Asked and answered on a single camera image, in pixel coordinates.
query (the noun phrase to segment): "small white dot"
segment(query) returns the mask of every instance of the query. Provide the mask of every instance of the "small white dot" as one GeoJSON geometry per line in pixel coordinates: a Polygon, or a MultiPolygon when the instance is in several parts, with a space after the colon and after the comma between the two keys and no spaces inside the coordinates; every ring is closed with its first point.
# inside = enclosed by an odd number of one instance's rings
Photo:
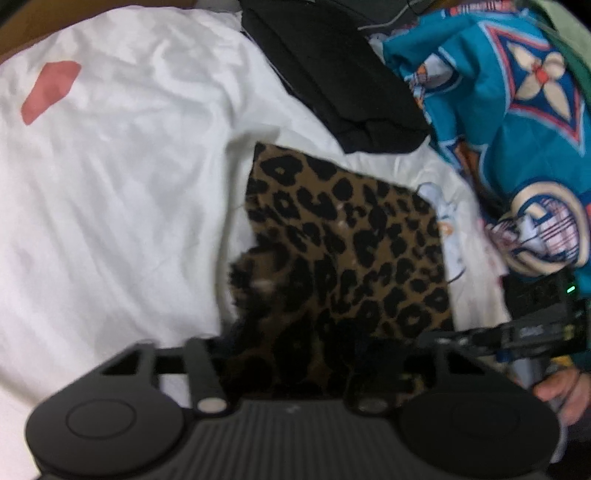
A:
{"type": "Polygon", "coordinates": [[[221,413],[228,407],[228,403],[223,398],[204,398],[197,404],[197,409],[203,413],[221,413]]]}

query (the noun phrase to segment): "hand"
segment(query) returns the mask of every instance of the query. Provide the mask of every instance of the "hand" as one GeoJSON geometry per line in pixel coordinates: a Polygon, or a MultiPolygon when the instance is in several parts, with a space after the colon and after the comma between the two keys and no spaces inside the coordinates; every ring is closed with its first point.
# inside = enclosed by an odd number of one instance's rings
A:
{"type": "Polygon", "coordinates": [[[562,370],[536,385],[534,395],[542,401],[553,398],[564,401],[559,415],[570,426],[579,421],[591,403],[591,376],[581,374],[576,368],[562,370]]]}

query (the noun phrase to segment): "circular pad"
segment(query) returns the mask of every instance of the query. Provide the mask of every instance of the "circular pad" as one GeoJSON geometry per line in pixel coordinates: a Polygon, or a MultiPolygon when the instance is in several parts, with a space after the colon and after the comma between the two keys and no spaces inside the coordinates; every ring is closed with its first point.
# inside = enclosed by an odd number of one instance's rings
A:
{"type": "Polygon", "coordinates": [[[182,409],[155,388],[103,391],[76,384],[39,405],[27,422],[33,456],[64,476],[107,477],[142,470],[183,432],[182,409]]]}
{"type": "Polygon", "coordinates": [[[545,468],[556,448],[556,415],[523,393],[427,393],[400,418],[408,447],[436,468],[501,479],[545,468]]]}
{"type": "Polygon", "coordinates": [[[119,400],[95,400],[75,407],[66,423],[79,437],[108,439],[124,434],[133,426],[135,410],[119,400]]]}

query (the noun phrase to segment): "leopard print fabric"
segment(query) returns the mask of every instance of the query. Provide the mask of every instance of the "leopard print fabric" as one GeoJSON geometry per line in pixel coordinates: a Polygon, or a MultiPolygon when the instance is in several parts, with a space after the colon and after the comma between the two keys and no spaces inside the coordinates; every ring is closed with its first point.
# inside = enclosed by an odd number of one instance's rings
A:
{"type": "Polygon", "coordinates": [[[436,215],[417,194],[258,144],[245,207],[258,245],[232,266],[240,321],[217,362],[230,395],[339,397],[361,339],[453,329],[436,215]]]}

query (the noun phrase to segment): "white fabric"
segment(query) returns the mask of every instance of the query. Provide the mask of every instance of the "white fabric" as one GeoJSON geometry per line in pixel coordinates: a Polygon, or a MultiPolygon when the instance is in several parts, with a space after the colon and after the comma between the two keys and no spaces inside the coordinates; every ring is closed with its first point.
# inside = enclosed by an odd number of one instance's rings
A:
{"type": "Polygon", "coordinates": [[[0,66],[0,480],[35,474],[21,432],[42,398],[137,340],[180,345],[232,317],[256,141],[438,185],[422,194],[457,227],[457,327],[506,320],[472,194],[427,145],[345,157],[231,14],[111,11],[0,66]],[[41,68],[64,60],[82,66],[70,92],[26,126],[41,68]]]}

